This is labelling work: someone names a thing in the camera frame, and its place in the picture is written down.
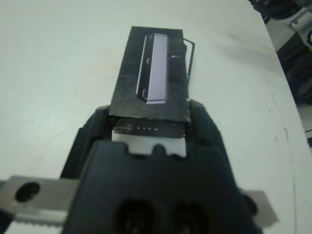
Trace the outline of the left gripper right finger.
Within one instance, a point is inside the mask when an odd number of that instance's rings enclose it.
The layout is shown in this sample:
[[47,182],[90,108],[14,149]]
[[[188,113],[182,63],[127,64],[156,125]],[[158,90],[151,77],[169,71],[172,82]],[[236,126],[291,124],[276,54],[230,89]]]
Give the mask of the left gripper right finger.
[[190,100],[189,107],[191,122],[186,125],[187,155],[190,154],[195,146],[206,146],[216,147],[221,151],[223,157],[227,159],[222,135],[204,105]]

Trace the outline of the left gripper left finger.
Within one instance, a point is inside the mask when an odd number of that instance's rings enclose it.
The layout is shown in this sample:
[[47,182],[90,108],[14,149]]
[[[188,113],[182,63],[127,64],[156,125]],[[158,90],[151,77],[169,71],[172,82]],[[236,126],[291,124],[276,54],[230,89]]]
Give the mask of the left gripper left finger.
[[79,128],[60,174],[61,178],[79,179],[93,143],[97,140],[112,140],[112,131],[116,121],[109,116],[109,108],[109,105],[98,107]]

